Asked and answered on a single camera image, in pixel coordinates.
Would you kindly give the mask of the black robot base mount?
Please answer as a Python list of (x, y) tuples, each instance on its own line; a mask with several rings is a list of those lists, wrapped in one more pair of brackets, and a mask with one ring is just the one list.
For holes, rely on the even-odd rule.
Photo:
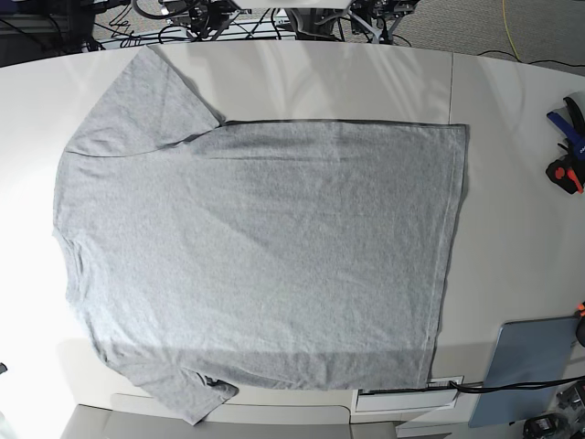
[(271, 25), (278, 39), (345, 42), (342, 20), (346, 14), (347, 11), (341, 9), (273, 9)]

